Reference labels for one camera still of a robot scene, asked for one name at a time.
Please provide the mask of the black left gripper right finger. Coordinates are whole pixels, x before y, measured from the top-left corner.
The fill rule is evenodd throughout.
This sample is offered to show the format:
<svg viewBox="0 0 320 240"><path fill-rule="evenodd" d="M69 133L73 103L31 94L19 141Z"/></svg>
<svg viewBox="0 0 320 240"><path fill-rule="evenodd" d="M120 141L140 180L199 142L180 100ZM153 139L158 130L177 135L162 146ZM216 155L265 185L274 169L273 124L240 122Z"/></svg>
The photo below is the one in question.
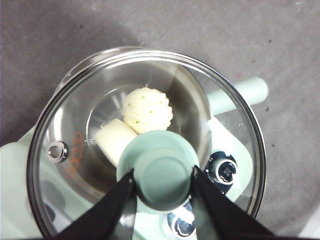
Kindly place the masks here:
<svg viewBox="0 0 320 240"><path fill-rule="evenodd" d="M198 166L191 174L191 205L199 240L270 240L275 235L230 201Z"/></svg>

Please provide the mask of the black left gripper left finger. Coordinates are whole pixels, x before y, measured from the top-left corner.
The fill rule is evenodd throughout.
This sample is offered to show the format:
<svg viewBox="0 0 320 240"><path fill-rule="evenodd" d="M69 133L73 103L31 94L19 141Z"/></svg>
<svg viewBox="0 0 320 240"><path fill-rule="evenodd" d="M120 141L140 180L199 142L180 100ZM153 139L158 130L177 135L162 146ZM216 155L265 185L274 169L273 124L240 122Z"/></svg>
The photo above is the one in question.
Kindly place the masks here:
<svg viewBox="0 0 320 240"><path fill-rule="evenodd" d="M97 204L54 239L131 240L136 212L136 183L134 171L130 170Z"/></svg>

